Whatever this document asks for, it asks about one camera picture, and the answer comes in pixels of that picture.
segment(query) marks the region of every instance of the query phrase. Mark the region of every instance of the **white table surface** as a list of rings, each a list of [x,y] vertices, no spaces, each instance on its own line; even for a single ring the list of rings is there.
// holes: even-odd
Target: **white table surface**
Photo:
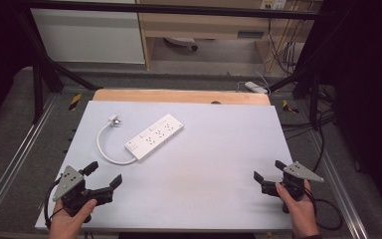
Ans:
[[[120,116],[122,126],[102,133],[102,149],[127,161],[132,154],[124,144],[166,114],[184,129],[142,162],[119,166],[100,155],[96,136],[109,116]],[[60,173],[67,165],[80,170],[97,161],[87,189],[107,187],[122,174],[113,202],[95,209],[87,230],[289,230],[281,200],[263,194],[253,179],[256,170],[265,180],[281,181],[275,160],[292,163],[274,107],[89,102]],[[54,205],[51,200],[50,211]],[[36,227],[46,229],[43,212]]]

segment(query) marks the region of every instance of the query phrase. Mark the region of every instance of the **human hand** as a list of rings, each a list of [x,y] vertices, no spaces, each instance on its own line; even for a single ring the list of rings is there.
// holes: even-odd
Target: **human hand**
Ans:
[[[306,189],[311,191],[307,180],[305,180],[303,184]],[[296,238],[318,235],[319,232],[315,221],[314,206],[309,198],[304,194],[300,201],[293,200],[280,183],[276,183],[276,190],[289,210],[293,234]]]
[[[65,210],[57,212],[63,208],[63,202],[59,199],[55,205],[54,213],[57,213],[52,217],[53,219],[49,238],[76,239],[80,233],[80,229],[84,221],[93,212],[96,205],[97,201],[92,199],[88,201],[74,217],[72,217]]]

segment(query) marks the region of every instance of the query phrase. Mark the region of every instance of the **power strip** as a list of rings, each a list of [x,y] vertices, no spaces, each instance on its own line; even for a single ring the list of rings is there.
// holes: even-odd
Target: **power strip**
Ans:
[[[168,114],[127,142],[125,147],[136,159],[143,160],[183,128],[182,122]]]
[[[254,82],[247,82],[247,83],[244,84],[244,86],[245,86],[248,90],[250,90],[250,91],[252,91],[252,92],[254,92],[254,93],[265,94],[265,93],[267,92],[266,89],[264,89],[263,87],[261,87],[261,86],[255,84]]]

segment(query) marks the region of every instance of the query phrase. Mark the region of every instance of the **electrical outlet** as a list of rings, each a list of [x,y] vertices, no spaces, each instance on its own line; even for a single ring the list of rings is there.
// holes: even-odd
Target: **electrical outlet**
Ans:
[[[184,128],[171,114],[164,116],[125,144],[136,159],[142,160]]]
[[[275,4],[275,0],[263,0],[262,5],[260,5],[260,9],[270,10],[273,8],[274,4]]]
[[[273,5],[273,10],[283,10],[286,3],[287,3],[287,0],[275,0],[275,3]]]

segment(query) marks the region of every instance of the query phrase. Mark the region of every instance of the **gray floor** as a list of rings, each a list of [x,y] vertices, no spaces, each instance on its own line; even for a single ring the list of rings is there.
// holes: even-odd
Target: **gray floor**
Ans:
[[[73,64],[71,67],[74,70],[77,67],[79,75],[88,81],[106,88],[245,91],[242,82],[261,81],[259,72],[263,65],[254,51],[254,44],[248,42],[201,40],[197,52],[169,46],[162,40],[157,41],[155,46],[153,68],[149,71],[142,69],[142,66],[115,66],[114,70],[97,65],[86,68],[86,71],[79,65]],[[268,78],[269,83],[276,81],[281,74]],[[68,79],[64,79],[64,82],[67,87],[62,94],[49,95],[55,98],[55,106],[0,203],[0,238],[46,237],[45,231],[34,228],[40,213],[38,208],[64,160],[70,138],[75,135],[74,129],[81,120],[86,103],[94,94],[78,88]],[[305,122],[302,114],[283,111],[283,100],[287,100],[292,108],[306,106],[304,100],[292,99],[291,90],[292,85],[289,85],[278,93],[272,93],[272,104],[277,107],[281,123]],[[81,93],[82,98],[76,110],[70,112],[68,107],[77,93]],[[325,110],[327,106],[322,105],[321,108]],[[0,178],[31,128],[32,118],[32,77],[27,70],[17,75],[14,87],[0,110]],[[323,131],[327,153],[344,181],[369,237],[382,238],[382,198],[373,181],[368,174],[355,170],[338,126],[330,123],[323,127]],[[301,130],[286,132],[285,137],[299,132]],[[318,149],[310,132],[290,138],[287,143],[293,160],[298,160],[307,167],[314,165]],[[318,173],[324,175],[321,167]],[[313,191],[318,198],[327,199],[337,205],[329,183],[314,183]],[[318,222],[327,226],[336,225],[337,216],[329,206],[319,203],[318,208]],[[326,238],[352,237],[346,224],[337,231],[321,229],[321,233]],[[103,236],[115,238],[111,234],[96,238],[104,238]],[[290,238],[290,235],[260,233],[258,237]]]

